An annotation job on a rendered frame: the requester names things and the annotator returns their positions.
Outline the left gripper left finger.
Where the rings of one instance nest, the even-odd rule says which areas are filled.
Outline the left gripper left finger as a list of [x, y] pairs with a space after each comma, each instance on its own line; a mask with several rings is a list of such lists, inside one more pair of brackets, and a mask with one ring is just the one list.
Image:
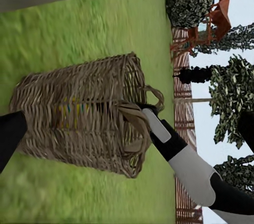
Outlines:
[[0, 173], [27, 132], [28, 125], [23, 111], [0, 117]]

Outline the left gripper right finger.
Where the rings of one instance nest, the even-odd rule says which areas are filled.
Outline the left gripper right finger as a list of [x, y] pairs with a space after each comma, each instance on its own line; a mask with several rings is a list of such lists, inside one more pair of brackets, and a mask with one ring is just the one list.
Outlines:
[[243, 110], [238, 120], [237, 129], [254, 153], [254, 113]]

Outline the wicker basket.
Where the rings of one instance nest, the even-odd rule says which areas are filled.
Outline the wicker basket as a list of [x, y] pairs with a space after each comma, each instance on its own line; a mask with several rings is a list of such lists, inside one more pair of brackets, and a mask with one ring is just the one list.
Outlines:
[[28, 125], [16, 150], [136, 178], [152, 145], [149, 118], [137, 105], [147, 104], [147, 91], [156, 96], [161, 112], [164, 95], [145, 84], [134, 52], [29, 73], [15, 86], [6, 111], [23, 111]]

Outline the easter egg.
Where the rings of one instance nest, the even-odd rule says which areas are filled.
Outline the easter egg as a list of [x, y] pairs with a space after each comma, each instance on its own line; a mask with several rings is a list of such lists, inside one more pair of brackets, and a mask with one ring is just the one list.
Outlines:
[[[69, 105], [68, 105], [68, 110], [69, 110], [69, 115], [70, 115], [70, 106]], [[65, 106], [63, 106], [63, 111], [66, 114], [66, 107]], [[78, 112], [78, 115], [79, 115], [79, 104], [77, 104], [77, 112]]]

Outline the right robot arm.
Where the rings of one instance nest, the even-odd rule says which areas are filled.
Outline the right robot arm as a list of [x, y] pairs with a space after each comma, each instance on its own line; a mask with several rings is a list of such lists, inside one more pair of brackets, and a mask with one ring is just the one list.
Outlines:
[[[165, 119], [158, 118], [155, 105], [137, 105], [149, 118], [152, 143], [175, 171], [190, 198], [209, 207], [227, 224], [254, 224], [254, 198], [226, 183]], [[123, 119], [129, 122], [125, 116]]]

